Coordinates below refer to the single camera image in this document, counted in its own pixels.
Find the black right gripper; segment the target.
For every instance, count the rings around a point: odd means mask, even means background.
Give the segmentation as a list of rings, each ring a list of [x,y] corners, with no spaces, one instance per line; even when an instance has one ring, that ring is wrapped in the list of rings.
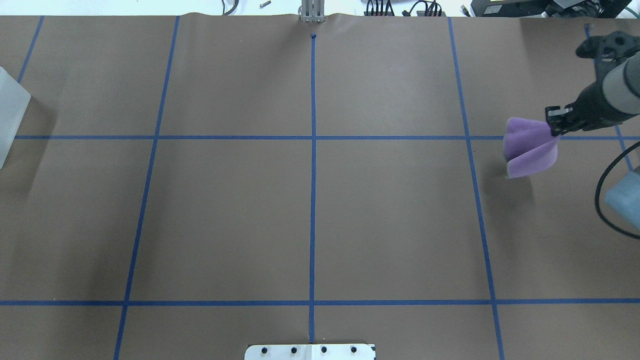
[[[601,83],[593,82],[565,107],[545,107],[545,121],[551,136],[558,137],[578,130],[590,132],[621,125],[626,121],[626,114],[608,103]]]

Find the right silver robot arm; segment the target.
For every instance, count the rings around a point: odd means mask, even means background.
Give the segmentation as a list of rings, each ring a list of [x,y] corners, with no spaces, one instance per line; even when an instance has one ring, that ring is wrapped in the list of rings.
[[[596,81],[583,89],[574,102],[545,109],[551,136],[591,132],[615,127],[638,116],[639,55],[611,69],[599,69]],[[639,168],[629,171],[605,194],[605,202],[635,228],[639,228]]]

